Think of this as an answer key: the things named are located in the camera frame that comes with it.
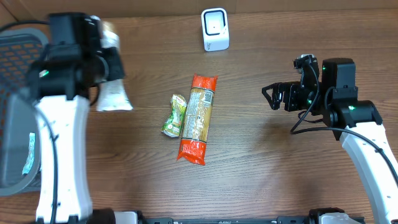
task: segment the spaghetti package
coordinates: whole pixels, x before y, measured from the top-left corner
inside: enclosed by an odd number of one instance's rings
[[[217,78],[197,74],[193,77],[177,160],[184,157],[192,163],[205,165],[207,133]]]

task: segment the green snack wrapper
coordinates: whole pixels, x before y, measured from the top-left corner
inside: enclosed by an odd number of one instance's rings
[[[166,135],[174,138],[180,136],[182,122],[184,120],[185,111],[187,110],[187,101],[182,95],[173,94],[170,100],[172,104],[172,114],[164,123],[161,131]]]

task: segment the barcode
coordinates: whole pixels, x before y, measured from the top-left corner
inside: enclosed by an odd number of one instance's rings
[[[206,90],[205,91],[205,100],[203,101],[203,106],[209,107],[213,100],[213,92]]]

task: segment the wooden table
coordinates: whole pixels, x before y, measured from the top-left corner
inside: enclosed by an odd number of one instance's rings
[[[340,207],[373,216],[364,187],[332,133],[289,135],[297,113],[272,111],[261,88],[300,80],[292,60],[350,57],[359,99],[371,100],[398,155],[398,10],[229,15],[230,47],[203,50],[200,16],[109,19],[121,38],[134,111],[91,110],[87,176],[95,208],[147,217],[272,218]],[[160,132],[173,93],[193,74],[219,75],[206,166],[176,161]],[[0,222],[34,219],[39,193],[0,198]]]

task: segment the orange package end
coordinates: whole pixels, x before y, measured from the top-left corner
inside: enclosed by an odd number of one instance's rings
[[[207,134],[217,78],[202,77],[196,73],[193,77],[177,160],[184,157],[194,164],[205,165]]]

